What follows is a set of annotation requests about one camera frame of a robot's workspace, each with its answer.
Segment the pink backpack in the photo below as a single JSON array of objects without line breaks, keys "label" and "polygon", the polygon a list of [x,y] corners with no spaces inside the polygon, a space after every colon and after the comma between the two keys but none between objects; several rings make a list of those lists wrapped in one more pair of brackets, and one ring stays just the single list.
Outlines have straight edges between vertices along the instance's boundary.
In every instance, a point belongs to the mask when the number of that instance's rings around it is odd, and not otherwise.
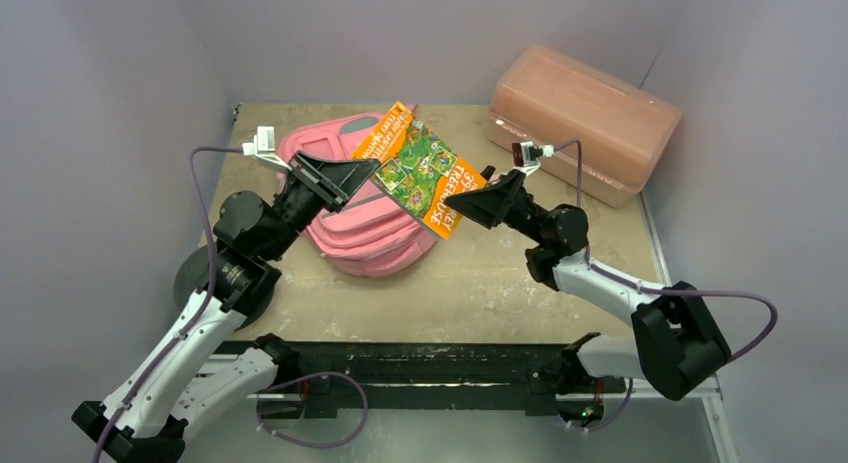
[{"label": "pink backpack", "polygon": [[[300,127],[277,145],[285,161],[298,151],[324,160],[347,159],[383,115],[366,112]],[[322,211],[303,235],[340,271],[379,278],[424,256],[435,236],[368,182],[338,213]]]}]

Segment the orange book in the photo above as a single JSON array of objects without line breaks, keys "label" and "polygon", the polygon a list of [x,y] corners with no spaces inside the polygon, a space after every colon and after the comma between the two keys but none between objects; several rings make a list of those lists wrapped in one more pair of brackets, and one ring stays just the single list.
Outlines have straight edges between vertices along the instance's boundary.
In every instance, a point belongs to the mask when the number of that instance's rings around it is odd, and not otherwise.
[{"label": "orange book", "polygon": [[446,199],[481,189],[487,178],[398,101],[353,150],[376,159],[376,186],[434,235],[448,239],[461,214]]}]

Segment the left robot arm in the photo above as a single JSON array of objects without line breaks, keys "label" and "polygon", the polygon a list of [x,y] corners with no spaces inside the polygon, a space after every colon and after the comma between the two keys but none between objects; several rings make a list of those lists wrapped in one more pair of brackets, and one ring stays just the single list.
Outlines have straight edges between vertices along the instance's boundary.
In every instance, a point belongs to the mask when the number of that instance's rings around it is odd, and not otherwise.
[{"label": "left robot arm", "polygon": [[74,411],[96,456],[176,462],[190,441],[248,395],[284,392],[303,380],[298,352],[272,334],[252,342],[229,367],[196,380],[215,350],[268,307],[280,278],[274,262],[320,212],[342,210],[379,167],[375,159],[324,160],[303,152],[273,164],[286,180],[272,201],[235,192],[217,222],[205,226],[206,244],[174,282],[181,313],[155,349],[108,397]]}]

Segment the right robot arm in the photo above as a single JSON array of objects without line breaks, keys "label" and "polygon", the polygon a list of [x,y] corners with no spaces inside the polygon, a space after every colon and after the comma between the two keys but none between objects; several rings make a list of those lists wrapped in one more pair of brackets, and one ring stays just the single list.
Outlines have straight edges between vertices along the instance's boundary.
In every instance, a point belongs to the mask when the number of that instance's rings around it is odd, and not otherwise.
[{"label": "right robot arm", "polygon": [[702,292],[684,281],[664,286],[640,280],[593,259],[586,212],[570,204],[539,205],[526,191],[525,179],[512,170],[445,203],[487,229],[504,224],[535,242],[525,252],[535,282],[576,296],[631,330],[628,338],[591,334],[568,345],[561,375],[569,387],[584,390],[603,377],[641,379],[679,401],[731,362],[730,347]]}]

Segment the orange plastic storage box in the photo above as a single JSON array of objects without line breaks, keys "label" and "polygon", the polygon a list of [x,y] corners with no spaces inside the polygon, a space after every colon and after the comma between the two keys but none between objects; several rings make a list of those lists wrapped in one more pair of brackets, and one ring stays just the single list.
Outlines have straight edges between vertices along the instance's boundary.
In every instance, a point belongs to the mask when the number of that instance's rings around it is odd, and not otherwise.
[{"label": "orange plastic storage box", "polygon": [[498,80],[489,141],[552,145],[542,170],[617,208],[645,187],[682,120],[678,107],[550,48],[526,49]]}]

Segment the grey tape roll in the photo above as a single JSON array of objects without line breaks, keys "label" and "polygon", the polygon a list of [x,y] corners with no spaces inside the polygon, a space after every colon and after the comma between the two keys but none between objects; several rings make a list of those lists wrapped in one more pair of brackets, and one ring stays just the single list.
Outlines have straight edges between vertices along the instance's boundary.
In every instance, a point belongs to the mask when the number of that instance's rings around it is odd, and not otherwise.
[{"label": "grey tape roll", "polygon": [[[216,281],[213,298],[225,310],[235,309],[245,316],[239,330],[254,323],[268,308],[275,285],[281,275],[267,262],[248,258],[235,250],[218,245],[216,255]],[[193,252],[181,265],[173,282],[173,299],[182,309],[191,294],[206,289],[209,282],[207,246]]]}]

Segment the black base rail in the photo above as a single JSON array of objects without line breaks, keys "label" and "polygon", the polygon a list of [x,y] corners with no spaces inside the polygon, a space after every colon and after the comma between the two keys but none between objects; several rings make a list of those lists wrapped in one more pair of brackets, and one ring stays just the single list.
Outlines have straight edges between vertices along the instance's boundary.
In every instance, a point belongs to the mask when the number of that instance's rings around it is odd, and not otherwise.
[{"label": "black base rail", "polygon": [[283,358],[283,393],[303,398],[307,418],[342,409],[521,411],[527,416],[599,420],[598,399],[618,396],[628,379],[679,401],[728,363],[715,342],[650,341],[590,333],[570,344],[272,343]]}]

